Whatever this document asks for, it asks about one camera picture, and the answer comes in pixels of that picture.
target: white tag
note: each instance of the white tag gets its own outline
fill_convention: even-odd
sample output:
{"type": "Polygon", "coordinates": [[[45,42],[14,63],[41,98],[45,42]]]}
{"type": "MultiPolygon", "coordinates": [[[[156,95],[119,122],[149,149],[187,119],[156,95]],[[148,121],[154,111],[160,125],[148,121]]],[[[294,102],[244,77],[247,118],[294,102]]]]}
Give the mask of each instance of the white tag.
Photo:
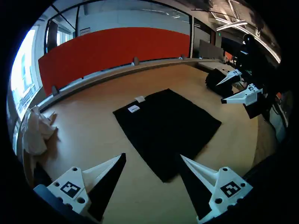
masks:
{"type": "Polygon", "coordinates": [[[138,106],[136,106],[136,105],[133,105],[133,106],[131,106],[131,107],[128,108],[128,110],[129,110],[131,113],[133,113],[133,112],[135,112],[135,111],[137,111],[137,110],[139,110],[139,109],[140,109],[140,107],[138,107],[138,106]]]}
{"type": "Polygon", "coordinates": [[[138,96],[135,99],[138,101],[138,103],[141,103],[141,102],[145,101],[143,96],[138,96]]]}

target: black cloth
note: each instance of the black cloth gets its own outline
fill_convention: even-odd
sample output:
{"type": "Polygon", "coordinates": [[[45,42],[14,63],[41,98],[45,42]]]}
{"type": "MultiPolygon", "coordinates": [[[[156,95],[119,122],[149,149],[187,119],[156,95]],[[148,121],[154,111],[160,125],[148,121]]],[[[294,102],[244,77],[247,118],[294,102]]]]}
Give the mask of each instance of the black cloth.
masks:
{"type": "Polygon", "coordinates": [[[113,114],[144,161],[167,182],[178,173],[175,153],[194,158],[221,122],[170,89],[145,99],[141,103],[134,101],[113,114]],[[133,105],[140,109],[131,113],[128,108],[133,105]]]}
{"type": "Polygon", "coordinates": [[[222,96],[223,98],[227,98],[229,96],[232,96],[234,93],[232,91],[232,83],[234,83],[236,80],[236,78],[240,79],[239,76],[237,76],[236,78],[232,78],[224,83],[221,83],[219,85],[217,85],[219,82],[221,82],[224,78],[226,77],[226,75],[224,75],[221,71],[219,71],[218,69],[214,69],[213,71],[211,71],[206,78],[206,85],[207,87],[214,91],[215,93],[219,94],[220,96],[222,96]]]}

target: ceiling light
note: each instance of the ceiling light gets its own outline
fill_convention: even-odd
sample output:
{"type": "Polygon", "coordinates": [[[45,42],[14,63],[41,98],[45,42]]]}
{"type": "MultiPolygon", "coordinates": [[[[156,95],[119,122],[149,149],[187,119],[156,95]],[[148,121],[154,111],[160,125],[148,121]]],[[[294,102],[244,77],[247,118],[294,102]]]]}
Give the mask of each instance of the ceiling light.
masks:
{"type": "MultiPolygon", "coordinates": [[[[215,19],[217,21],[220,21],[220,22],[223,22],[223,23],[226,23],[226,24],[231,24],[230,21],[227,21],[225,19],[221,19],[219,17],[216,17],[215,19]]],[[[259,42],[264,48],[266,48],[270,52],[270,54],[272,54],[272,56],[275,58],[275,60],[278,63],[280,63],[280,61],[281,61],[280,57],[265,42],[263,42],[258,36],[254,35],[253,33],[249,32],[248,30],[244,29],[243,27],[236,26],[234,28],[243,31],[246,34],[252,35],[257,40],[257,42],[259,42]]]]}
{"type": "Polygon", "coordinates": [[[240,21],[237,21],[237,22],[232,22],[232,23],[226,24],[224,26],[218,27],[216,30],[219,31],[219,30],[222,30],[222,29],[227,29],[229,27],[236,27],[236,26],[247,25],[247,24],[248,23],[245,20],[240,20],[240,21]]]}
{"type": "Polygon", "coordinates": [[[141,10],[145,10],[145,11],[152,11],[152,12],[163,12],[163,11],[159,11],[159,10],[154,10],[154,9],[141,9],[141,10]]]}

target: red wall panel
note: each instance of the red wall panel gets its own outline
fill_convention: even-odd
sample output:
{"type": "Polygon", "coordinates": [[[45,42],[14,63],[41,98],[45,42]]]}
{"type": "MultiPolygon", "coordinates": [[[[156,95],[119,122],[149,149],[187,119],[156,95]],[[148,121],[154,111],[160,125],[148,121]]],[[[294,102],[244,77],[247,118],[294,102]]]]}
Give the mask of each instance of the red wall panel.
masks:
{"type": "Polygon", "coordinates": [[[89,33],[54,48],[38,61],[47,95],[70,82],[133,62],[189,54],[189,35],[156,28],[115,28],[89,33]]]}

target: crumpled white cloth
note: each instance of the crumpled white cloth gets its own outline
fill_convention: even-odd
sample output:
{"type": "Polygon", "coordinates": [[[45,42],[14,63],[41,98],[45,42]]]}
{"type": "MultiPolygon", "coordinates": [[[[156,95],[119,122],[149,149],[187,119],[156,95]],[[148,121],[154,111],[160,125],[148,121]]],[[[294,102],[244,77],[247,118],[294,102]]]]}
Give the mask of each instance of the crumpled white cloth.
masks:
{"type": "Polygon", "coordinates": [[[28,109],[21,125],[22,145],[31,155],[40,155],[47,150],[44,140],[51,137],[57,127],[51,126],[54,112],[47,118],[39,112],[39,107],[28,109]]]}

